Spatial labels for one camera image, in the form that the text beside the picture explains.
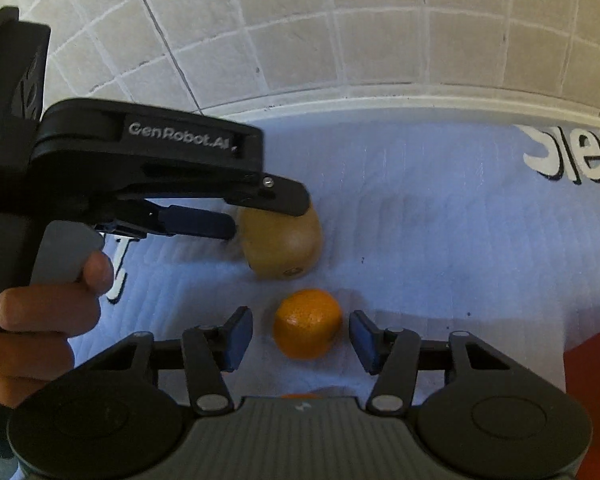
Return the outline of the person left hand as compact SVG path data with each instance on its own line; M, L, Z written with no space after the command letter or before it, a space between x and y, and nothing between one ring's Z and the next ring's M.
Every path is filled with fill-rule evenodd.
M16 287L0 293L1 405L16 408L73 369L69 339L97 325L99 298L113 281L109 258L93 252L79 281Z

